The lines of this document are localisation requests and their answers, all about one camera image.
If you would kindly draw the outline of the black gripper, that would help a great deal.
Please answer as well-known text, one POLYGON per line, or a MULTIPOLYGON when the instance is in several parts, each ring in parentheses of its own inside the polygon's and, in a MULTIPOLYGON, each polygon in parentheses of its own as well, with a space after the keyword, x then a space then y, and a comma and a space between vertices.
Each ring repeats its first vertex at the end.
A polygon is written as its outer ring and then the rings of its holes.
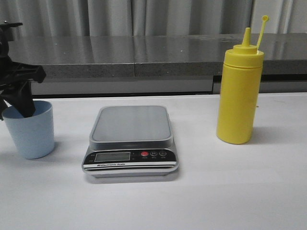
POLYGON ((23 117, 31 117, 35 112, 31 81, 42 83, 46 72, 40 65, 0 60, 0 117, 12 105, 23 117))

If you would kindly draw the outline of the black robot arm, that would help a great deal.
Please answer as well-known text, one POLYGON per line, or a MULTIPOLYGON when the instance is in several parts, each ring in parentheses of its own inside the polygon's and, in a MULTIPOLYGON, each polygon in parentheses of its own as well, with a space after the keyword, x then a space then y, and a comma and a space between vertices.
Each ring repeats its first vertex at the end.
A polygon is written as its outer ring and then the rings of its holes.
POLYGON ((12 105, 23 117, 35 112, 31 81, 42 83, 46 73, 40 65, 14 62, 8 55, 9 44, 5 31, 22 23, 5 22, 0 25, 0 111, 12 105))

